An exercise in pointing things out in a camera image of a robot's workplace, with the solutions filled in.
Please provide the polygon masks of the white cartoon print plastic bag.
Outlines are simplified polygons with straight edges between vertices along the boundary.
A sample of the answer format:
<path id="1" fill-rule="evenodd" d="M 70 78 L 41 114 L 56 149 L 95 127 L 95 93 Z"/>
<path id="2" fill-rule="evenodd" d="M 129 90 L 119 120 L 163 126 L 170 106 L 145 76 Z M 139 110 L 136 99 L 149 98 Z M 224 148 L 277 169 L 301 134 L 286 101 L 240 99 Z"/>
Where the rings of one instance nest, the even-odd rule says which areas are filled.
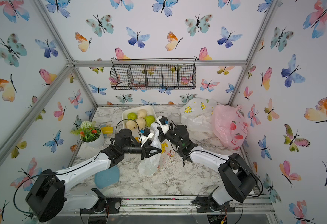
<path id="1" fill-rule="evenodd" d="M 161 127 L 157 122 L 149 128 L 141 131 L 143 160 L 138 166 L 139 173 L 144 176 L 152 176 L 160 169 L 168 165 L 173 159 L 176 151 L 171 143 L 165 139 L 164 131 L 168 130 L 168 125 Z"/>

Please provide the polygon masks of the pink apple print plastic bag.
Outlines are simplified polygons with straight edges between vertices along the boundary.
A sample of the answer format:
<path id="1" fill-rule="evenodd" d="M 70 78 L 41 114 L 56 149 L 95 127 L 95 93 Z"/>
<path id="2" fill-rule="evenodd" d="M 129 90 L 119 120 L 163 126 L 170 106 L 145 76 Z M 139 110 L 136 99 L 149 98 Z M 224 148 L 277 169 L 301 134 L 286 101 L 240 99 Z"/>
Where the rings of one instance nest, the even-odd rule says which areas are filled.
<path id="1" fill-rule="evenodd" d="M 238 150 L 247 137 L 248 123 L 235 108 L 217 105 L 212 114 L 213 132 L 221 144 L 231 150 Z"/>

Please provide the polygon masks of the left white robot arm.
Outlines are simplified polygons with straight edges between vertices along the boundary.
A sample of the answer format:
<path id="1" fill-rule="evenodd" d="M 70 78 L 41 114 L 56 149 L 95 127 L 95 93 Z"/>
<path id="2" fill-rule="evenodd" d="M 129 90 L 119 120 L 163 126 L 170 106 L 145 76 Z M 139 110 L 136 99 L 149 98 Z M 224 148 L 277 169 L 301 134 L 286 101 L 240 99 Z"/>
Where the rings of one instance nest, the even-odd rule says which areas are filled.
<path id="1" fill-rule="evenodd" d="M 25 201 L 41 223 L 72 210 L 83 214 L 117 214 L 121 206 L 119 197 L 107 197 L 98 188 L 83 193 L 71 194 L 69 191 L 90 176 L 113 168 L 126 154 L 138 154 L 141 159 L 160 154 L 163 140 L 164 134 L 160 128 L 154 131 L 145 129 L 140 142 L 131 130 L 122 129 L 111 138 L 110 145 L 93 158 L 67 169 L 43 171 Z"/>

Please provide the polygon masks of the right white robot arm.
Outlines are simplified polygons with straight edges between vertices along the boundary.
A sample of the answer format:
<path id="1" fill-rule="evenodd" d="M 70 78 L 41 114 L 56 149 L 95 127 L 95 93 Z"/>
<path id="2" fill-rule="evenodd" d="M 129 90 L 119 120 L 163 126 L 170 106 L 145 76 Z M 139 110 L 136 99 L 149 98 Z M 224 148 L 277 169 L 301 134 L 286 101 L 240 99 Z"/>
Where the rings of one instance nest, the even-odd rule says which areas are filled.
<path id="1" fill-rule="evenodd" d="M 159 140 L 167 140 L 176 147 L 183 162 L 198 163 L 219 173 L 222 184 L 207 197 L 213 211 L 227 207 L 231 201 L 243 203 L 257 185 L 258 178 L 241 155 L 220 155 L 204 149 L 190 140 L 187 126 L 160 125 Z"/>

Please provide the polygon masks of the dark green pear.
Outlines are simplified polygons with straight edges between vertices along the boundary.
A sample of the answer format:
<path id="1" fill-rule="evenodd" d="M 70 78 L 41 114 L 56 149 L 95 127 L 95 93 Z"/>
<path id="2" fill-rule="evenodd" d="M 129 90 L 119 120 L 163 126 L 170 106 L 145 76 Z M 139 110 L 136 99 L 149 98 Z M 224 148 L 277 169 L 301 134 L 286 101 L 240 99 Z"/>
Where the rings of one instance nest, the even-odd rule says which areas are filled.
<path id="1" fill-rule="evenodd" d="M 148 115 L 145 117 L 145 121 L 146 121 L 146 126 L 151 127 L 151 124 L 156 122 L 156 119 L 153 115 Z"/>

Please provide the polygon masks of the white lemon print plastic bag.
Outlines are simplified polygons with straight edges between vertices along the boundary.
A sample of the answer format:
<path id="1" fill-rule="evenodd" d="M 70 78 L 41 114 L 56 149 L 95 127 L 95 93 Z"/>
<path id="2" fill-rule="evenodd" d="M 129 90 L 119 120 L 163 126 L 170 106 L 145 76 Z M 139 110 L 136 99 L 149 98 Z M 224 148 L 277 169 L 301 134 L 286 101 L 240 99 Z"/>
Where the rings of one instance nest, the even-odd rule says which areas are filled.
<path id="1" fill-rule="evenodd" d="M 212 116 L 217 105 L 214 99 L 193 98 L 180 109 L 181 124 L 190 131 L 212 133 Z"/>

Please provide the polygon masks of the light green pear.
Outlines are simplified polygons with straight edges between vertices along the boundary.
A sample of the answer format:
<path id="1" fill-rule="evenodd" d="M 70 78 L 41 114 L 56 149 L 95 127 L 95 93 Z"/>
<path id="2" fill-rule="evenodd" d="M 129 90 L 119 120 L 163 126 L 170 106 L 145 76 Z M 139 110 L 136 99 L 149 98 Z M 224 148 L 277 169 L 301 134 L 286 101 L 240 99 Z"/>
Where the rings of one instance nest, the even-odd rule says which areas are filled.
<path id="1" fill-rule="evenodd" d="M 136 114 L 136 113 L 129 113 L 129 114 L 127 115 L 127 118 L 130 119 L 130 120 L 134 120 L 134 121 L 136 121 L 136 119 L 137 119 L 137 114 Z"/>

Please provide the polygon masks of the small yellow object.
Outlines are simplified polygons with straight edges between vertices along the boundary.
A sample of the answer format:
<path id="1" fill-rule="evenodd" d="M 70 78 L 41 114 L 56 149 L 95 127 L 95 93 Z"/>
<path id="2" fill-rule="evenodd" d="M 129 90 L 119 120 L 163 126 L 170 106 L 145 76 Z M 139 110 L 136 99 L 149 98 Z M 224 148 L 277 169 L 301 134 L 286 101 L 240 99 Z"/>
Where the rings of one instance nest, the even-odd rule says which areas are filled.
<path id="1" fill-rule="evenodd" d="M 101 131 L 103 134 L 112 134 L 114 132 L 113 127 L 101 127 Z"/>

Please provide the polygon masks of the potted plant white pot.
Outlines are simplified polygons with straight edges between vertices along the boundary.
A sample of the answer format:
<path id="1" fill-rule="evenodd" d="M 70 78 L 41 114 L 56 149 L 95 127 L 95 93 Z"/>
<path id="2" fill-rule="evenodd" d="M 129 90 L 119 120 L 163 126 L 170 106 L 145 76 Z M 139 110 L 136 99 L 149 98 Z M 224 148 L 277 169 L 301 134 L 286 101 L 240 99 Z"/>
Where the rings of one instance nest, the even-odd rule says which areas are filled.
<path id="1" fill-rule="evenodd" d="M 81 125 L 76 125 L 70 131 L 73 135 L 79 135 L 84 144 L 92 148 L 101 148 L 105 143 L 102 129 L 96 126 L 96 122 L 82 121 Z"/>

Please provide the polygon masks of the blue paddle shaped board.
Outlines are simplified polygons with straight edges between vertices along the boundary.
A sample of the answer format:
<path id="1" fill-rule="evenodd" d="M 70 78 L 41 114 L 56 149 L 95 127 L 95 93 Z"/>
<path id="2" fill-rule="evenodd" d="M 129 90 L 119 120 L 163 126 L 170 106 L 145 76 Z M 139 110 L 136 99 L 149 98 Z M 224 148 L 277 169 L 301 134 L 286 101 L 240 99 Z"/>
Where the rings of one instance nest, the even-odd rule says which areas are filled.
<path id="1" fill-rule="evenodd" d="M 120 180 L 120 171 L 117 166 L 100 171 L 94 176 L 94 183 L 98 189 L 103 189 Z"/>

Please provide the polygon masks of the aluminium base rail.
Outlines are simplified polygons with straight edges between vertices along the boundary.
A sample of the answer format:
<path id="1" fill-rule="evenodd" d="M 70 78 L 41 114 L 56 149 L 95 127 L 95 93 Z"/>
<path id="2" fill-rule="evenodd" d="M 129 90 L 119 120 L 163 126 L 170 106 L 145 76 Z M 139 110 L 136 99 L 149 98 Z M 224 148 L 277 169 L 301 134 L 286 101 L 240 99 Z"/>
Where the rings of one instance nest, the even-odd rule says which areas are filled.
<path id="1" fill-rule="evenodd" d="M 64 215 L 196 215 L 209 216 L 243 214 L 274 215 L 273 204 L 267 196 L 248 197 L 240 203 L 230 200 L 218 208 L 208 196 L 156 196 L 156 197 L 98 197 L 77 192 L 65 197 L 63 207 L 52 206 L 41 219 L 51 220 Z"/>

